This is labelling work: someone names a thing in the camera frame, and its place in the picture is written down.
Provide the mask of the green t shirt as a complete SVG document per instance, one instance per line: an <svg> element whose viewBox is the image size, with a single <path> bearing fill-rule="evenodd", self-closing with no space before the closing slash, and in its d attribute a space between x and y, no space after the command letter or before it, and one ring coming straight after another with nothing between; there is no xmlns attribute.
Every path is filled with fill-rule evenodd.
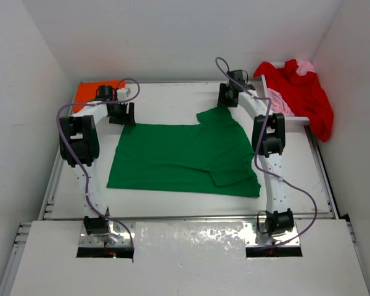
<svg viewBox="0 0 370 296"><path fill-rule="evenodd" d="M107 187L258 198L254 151L243 127L223 106L196 119L196 125L124 127Z"/></svg>

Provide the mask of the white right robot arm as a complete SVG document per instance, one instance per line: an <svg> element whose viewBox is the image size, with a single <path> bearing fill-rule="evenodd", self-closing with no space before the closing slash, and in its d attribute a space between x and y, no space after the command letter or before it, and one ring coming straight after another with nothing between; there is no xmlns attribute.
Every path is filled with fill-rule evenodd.
<svg viewBox="0 0 370 296"><path fill-rule="evenodd" d="M225 71L226 84L220 85L218 103L226 107L240 105L253 119L252 149L255 168L264 174L266 215L258 227L262 235L273 237L293 230L294 217L286 197L282 176L282 153L286 146L285 117L271 111L271 99L258 97L243 77L242 70Z"/></svg>

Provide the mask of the orange t shirt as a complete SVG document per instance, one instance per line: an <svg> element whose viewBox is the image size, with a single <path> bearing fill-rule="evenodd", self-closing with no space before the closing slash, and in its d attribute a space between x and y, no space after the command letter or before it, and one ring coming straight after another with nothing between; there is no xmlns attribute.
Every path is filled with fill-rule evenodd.
<svg viewBox="0 0 370 296"><path fill-rule="evenodd" d="M100 85L112 86L120 89L126 86L125 82L119 84L119 80L85 82L78 85L74 103L88 103L96 98L96 92Z"/></svg>

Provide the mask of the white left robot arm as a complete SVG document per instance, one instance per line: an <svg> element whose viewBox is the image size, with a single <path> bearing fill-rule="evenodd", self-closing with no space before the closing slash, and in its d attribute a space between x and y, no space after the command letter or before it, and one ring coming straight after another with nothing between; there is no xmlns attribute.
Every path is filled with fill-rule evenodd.
<svg viewBox="0 0 370 296"><path fill-rule="evenodd" d="M110 123L134 126L136 96L130 88L100 85L95 98L87 103L65 104L57 111L59 151L62 159L76 174L84 194L83 223L88 235L104 236L112 233L119 221L109 217L109 207L101 193L97 177L97 159L100 155L97 123L108 118Z"/></svg>

